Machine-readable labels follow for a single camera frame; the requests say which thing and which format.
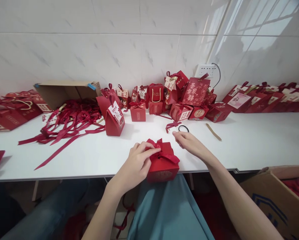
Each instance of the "white tiled wall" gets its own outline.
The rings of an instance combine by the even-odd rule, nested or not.
[[[206,63],[229,0],[1,0],[0,95],[48,79],[105,87],[191,77]],[[236,83],[299,82],[299,0],[232,0],[211,59],[221,99]],[[217,74],[211,85],[217,82]]]

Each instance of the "power cord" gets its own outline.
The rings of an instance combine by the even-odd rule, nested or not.
[[[213,89],[217,86],[217,84],[219,83],[219,81],[220,81],[220,77],[221,77],[221,73],[220,73],[220,68],[219,68],[219,66],[216,64],[216,63],[212,63],[212,64],[214,64],[217,68],[218,68],[218,71],[219,71],[219,80],[218,80],[218,82],[216,83],[216,85],[213,87]]]

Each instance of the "person's left hand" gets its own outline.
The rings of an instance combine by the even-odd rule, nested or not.
[[[136,187],[147,177],[151,165],[149,157],[160,150],[148,142],[136,143],[130,149],[126,162],[109,181],[108,187],[121,196]]]

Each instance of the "hand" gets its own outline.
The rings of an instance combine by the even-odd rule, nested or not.
[[[173,135],[182,149],[186,149],[201,160],[212,161],[212,159],[215,158],[215,156],[191,133],[174,131]]]
[[[134,147],[130,149],[126,162],[109,181],[108,187],[121,196],[136,187],[147,177],[151,165],[149,157],[159,151],[160,148],[154,148],[154,146],[148,142],[142,142],[141,144],[136,143]]]

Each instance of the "blue tape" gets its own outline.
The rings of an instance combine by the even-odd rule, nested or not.
[[[93,89],[93,90],[96,90],[96,87],[93,86],[93,85],[91,85],[90,83],[89,83],[87,86],[90,87],[90,88]]]

